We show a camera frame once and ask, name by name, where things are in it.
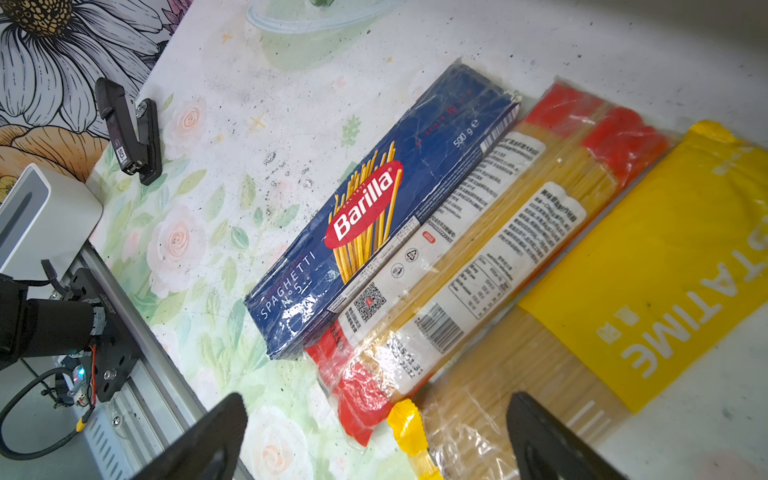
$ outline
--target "yellow plastic wrapper end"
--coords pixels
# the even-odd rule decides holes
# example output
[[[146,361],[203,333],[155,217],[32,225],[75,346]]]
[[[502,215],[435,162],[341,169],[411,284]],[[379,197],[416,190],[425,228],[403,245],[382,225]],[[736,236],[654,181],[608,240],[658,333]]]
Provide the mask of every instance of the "yellow plastic wrapper end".
[[[440,469],[432,461],[427,448],[427,435],[419,408],[409,399],[398,402],[389,413],[387,423],[395,433],[397,445],[409,457],[419,480],[442,480]]]

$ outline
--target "floral wallpaper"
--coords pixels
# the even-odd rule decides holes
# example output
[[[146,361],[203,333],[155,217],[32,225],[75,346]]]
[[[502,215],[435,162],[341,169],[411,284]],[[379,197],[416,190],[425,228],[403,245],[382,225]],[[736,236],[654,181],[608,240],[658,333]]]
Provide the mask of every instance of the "floral wallpaper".
[[[96,80],[136,98],[190,5],[0,0],[0,202],[30,163],[85,180],[109,137]]]

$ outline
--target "yellow label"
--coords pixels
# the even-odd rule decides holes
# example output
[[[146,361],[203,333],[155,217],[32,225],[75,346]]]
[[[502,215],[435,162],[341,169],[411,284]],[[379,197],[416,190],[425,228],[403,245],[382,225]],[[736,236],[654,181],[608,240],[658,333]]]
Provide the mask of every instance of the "yellow label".
[[[694,125],[519,305],[640,410],[768,300],[768,154]]]

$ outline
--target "qr code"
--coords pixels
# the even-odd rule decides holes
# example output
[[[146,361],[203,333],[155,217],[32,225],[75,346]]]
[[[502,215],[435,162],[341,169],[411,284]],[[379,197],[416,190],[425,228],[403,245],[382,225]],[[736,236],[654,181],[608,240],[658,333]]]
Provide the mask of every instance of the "qr code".
[[[360,317],[364,323],[367,323],[385,303],[386,298],[379,292],[374,283],[368,285],[355,299],[355,307],[360,312]]]

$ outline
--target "white daisy drawing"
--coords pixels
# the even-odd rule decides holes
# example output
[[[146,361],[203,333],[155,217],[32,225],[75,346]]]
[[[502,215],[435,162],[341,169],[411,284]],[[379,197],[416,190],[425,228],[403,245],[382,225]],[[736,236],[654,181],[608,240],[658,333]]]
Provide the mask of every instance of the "white daisy drawing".
[[[163,28],[141,0],[0,0],[0,111],[11,123],[58,124],[108,137],[94,85],[136,98]]]

